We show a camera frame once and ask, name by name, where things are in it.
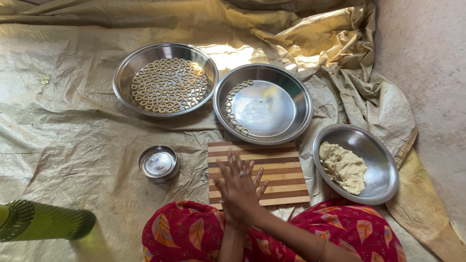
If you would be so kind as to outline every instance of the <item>woman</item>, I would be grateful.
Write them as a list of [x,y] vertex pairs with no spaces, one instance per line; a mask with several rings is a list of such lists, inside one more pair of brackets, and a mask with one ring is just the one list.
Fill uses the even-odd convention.
[[142,239],[146,261],[406,261],[387,221],[369,206],[345,199],[321,202],[284,222],[259,205],[268,185],[256,192],[264,172],[252,179],[246,166],[229,153],[219,162],[224,179],[215,185],[224,212],[191,201],[170,203],[152,216]]

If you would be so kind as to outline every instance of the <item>green bottle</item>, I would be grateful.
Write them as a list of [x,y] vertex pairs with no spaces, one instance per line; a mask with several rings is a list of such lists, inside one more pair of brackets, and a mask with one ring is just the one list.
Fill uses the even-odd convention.
[[87,235],[96,222],[89,210],[74,210],[28,200],[0,205],[0,242],[64,238]]

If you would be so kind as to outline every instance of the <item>woman's left hand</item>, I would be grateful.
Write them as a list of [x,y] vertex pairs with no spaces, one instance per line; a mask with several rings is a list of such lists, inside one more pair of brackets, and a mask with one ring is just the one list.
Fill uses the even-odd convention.
[[[249,167],[247,168],[246,165],[245,165],[245,162],[244,161],[241,161],[239,159],[236,159],[236,161],[238,161],[237,163],[234,163],[234,165],[237,166],[237,168],[247,172],[247,175],[251,175],[252,172],[253,172],[253,168],[254,168],[254,161],[251,160],[249,162]],[[257,172],[257,175],[255,176],[254,180],[251,181],[251,183],[253,184],[254,188],[257,189],[257,187],[259,186],[259,183],[260,183],[260,179],[262,178],[262,175],[264,173],[264,168],[260,168],[259,171]],[[269,180],[266,179],[264,181],[264,184],[262,184],[262,186],[260,187],[260,189],[256,192],[256,195],[257,195],[257,201],[260,200],[260,198],[262,197],[262,195],[264,194],[265,190],[267,189],[267,186],[268,186],[268,182]],[[220,187],[221,184],[223,184],[223,182],[221,180],[215,180],[215,185],[216,187]],[[228,209],[225,208],[225,206],[223,206],[223,212],[225,214],[225,219],[226,219],[226,225],[231,227],[232,229],[235,229],[237,230],[238,232],[241,232],[242,234],[245,234],[248,229],[249,229],[249,225],[248,224],[245,224],[244,222],[232,217],[229,213],[228,213]]]

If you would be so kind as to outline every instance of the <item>wall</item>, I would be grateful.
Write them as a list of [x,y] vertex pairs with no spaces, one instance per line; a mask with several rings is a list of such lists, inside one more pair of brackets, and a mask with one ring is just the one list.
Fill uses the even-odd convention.
[[378,0],[374,69],[411,103],[416,152],[466,236],[464,0]]

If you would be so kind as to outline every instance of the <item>hand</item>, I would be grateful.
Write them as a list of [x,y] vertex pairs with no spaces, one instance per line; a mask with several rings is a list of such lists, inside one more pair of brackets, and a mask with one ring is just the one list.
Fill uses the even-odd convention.
[[228,152],[229,170],[223,163],[218,163],[225,181],[216,179],[215,185],[222,194],[225,218],[232,226],[236,225],[240,230],[244,228],[247,230],[254,215],[256,215],[255,213],[262,209],[259,205],[259,199],[268,186],[268,179],[259,191],[256,192],[256,189],[264,169],[259,169],[253,182],[251,174],[254,161],[250,161],[249,167],[247,167],[238,154]]

